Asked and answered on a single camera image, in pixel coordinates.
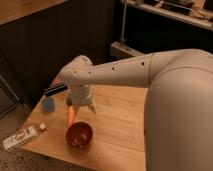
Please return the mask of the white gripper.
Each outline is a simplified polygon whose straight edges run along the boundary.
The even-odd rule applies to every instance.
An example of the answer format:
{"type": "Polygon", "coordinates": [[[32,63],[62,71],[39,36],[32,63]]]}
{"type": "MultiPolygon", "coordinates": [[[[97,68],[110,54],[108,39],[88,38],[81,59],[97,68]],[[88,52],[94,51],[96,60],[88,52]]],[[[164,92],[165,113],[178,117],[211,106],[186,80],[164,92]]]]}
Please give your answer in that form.
{"type": "Polygon", "coordinates": [[[93,113],[96,113],[93,104],[93,95],[89,85],[69,86],[66,103],[68,106],[74,106],[74,115],[78,114],[81,106],[87,106],[93,113]]]}

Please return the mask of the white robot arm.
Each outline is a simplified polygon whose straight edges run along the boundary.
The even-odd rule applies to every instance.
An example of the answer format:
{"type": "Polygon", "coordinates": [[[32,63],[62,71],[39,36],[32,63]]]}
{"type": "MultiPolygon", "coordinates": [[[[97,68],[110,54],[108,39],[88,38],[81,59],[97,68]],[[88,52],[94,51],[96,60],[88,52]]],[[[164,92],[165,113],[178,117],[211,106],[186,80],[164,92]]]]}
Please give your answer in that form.
{"type": "Polygon", "coordinates": [[[76,107],[92,85],[143,87],[146,171],[213,171],[213,54],[148,53],[94,65],[79,55],[60,70],[76,107]]]}

